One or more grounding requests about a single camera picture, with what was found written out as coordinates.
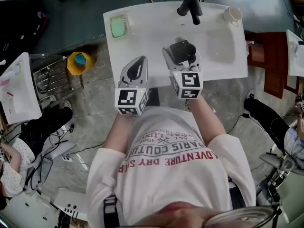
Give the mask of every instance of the green soap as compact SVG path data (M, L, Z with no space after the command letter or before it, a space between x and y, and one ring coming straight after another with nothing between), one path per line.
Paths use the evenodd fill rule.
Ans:
M113 37L120 37L125 34L125 24L123 17L112 18L111 21L111 31Z

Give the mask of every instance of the white sink basin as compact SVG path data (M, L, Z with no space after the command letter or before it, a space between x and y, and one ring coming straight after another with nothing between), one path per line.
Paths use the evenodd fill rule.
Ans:
M170 84L169 71L162 48L183 38L192 43L202 58L204 80L247 77L247 54L243 25L238 27L223 19L227 6L200 3L203 15L194 25L190 12L177 14L181 2L158 2L131 6L104 14L110 60L117 86L122 68L132 59L144 55L148 59L149 86ZM114 39L109 18L126 14L130 33Z

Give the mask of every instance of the yellow bucket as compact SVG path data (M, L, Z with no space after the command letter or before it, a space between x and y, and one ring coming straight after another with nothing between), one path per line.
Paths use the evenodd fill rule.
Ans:
M85 66L79 66L75 61L75 56L82 54L86 61ZM72 75L81 75L82 73L90 70L95 65L95 60L85 52L73 52L67 59L67 68Z

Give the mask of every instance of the metal rack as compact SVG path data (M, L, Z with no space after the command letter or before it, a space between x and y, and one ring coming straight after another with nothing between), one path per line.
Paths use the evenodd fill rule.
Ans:
M52 108L77 91L72 87L67 73L66 56L45 57L43 55L32 60L32 64L36 65L31 65L31 67L38 65L40 68L33 71L33 81L42 109Z

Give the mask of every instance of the soap dish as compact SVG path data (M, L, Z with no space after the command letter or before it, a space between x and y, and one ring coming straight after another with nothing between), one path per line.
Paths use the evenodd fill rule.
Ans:
M126 14L115 14L109 18L109 32L113 39L122 39L130 32Z

